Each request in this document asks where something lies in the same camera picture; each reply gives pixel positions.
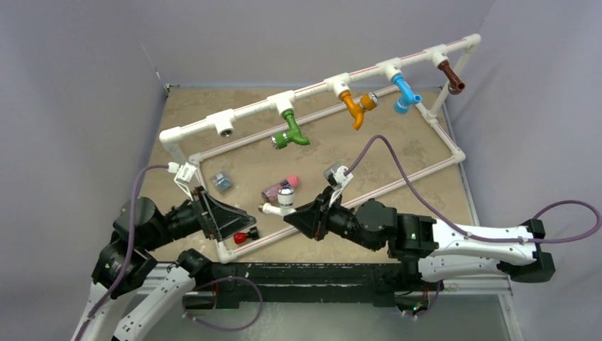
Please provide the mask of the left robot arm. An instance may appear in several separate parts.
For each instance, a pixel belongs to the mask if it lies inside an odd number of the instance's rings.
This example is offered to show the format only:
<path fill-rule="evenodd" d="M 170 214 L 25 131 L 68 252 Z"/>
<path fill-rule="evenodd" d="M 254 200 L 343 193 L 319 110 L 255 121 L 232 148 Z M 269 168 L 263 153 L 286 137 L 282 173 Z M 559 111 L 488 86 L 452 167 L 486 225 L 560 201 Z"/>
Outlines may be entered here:
<path fill-rule="evenodd" d="M 87 306 L 73 340 L 142 340 L 173 305 L 192 291 L 217 285 L 216 263 L 183 251 L 168 275 L 131 312 L 126 309 L 158 265 L 151 251 L 196 232 L 217 242 L 256 224 L 245 210 L 214 199 L 203 187 L 167 213 L 147 197 L 127 202 L 92 272 Z"/>

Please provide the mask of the white faucet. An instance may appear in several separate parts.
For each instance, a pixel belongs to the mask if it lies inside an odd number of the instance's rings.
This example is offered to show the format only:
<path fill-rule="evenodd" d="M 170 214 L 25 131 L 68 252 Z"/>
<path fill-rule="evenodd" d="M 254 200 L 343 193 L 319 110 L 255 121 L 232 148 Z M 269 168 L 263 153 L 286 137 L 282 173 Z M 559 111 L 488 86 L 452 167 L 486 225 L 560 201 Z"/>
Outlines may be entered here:
<path fill-rule="evenodd" d="M 264 203 L 258 207 L 258 211 L 265 215 L 276 215 L 284 217 L 296 211 L 294 208 L 295 189 L 290 186 L 285 186 L 277 191 L 277 205 Z"/>

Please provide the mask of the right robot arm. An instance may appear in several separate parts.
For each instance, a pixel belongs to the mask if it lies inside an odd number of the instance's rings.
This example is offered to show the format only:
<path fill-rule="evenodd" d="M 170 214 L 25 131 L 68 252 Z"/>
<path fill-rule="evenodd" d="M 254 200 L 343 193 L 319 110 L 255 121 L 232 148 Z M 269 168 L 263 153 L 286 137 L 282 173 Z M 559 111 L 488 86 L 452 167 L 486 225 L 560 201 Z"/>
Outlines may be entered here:
<path fill-rule="evenodd" d="M 283 220 L 316 241 L 332 233 L 372 251 L 386 248 L 389 258 L 407 264 L 398 271 L 406 288 L 477 274 L 545 283 L 556 272 L 552 255 L 532 242 L 545 236 L 539 220 L 517 227 L 452 227 L 442 219 L 400 213 L 373 198 L 347 208 L 340 199 L 332 201 L 332 193 L 326 188 L 312 202 L 285 213 Z"/>

